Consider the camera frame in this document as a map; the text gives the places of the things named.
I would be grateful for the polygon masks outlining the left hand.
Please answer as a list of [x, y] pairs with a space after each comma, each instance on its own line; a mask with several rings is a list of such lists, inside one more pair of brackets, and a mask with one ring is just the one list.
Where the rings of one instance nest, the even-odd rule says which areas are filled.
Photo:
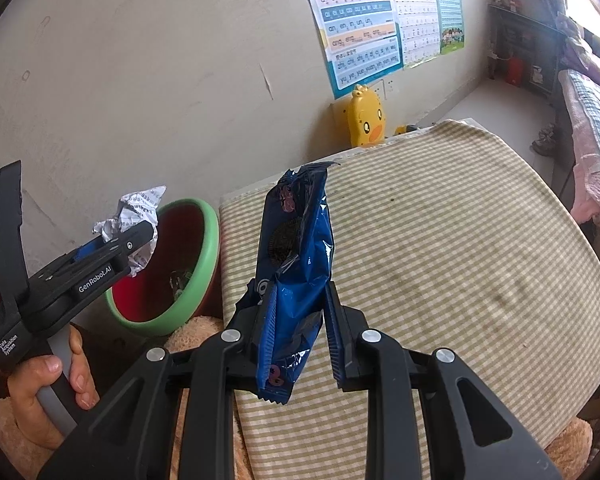
[[29, 441], [48, 450], [56, 450], [74, 428], [66, 406], [88, 411], [99, 401], [80, 332], [68, 325], [55, 339], [61, 341], [71, 350], [68, 374], [64, 372], [68, 360], [44, 354], [21, 362], [7, 379], [18, 428]]

